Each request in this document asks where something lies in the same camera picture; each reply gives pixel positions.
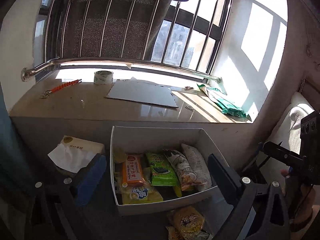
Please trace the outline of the person's right hand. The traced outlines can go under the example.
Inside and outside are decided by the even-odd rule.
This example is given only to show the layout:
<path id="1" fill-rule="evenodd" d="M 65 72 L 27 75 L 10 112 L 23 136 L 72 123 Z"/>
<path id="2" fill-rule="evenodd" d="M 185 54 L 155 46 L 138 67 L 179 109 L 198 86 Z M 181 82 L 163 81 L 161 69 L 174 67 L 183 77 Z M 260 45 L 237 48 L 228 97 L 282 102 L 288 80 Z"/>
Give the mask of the person's right hand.
<path id="1" fill-rule="evenodd" d="M 296 232 L 312 219 L 316 191 L 313 186 L 305 185 L 292 168 L 281 170 L 280 173 L 285 178 L 284 198 L 291 231 Z"/>

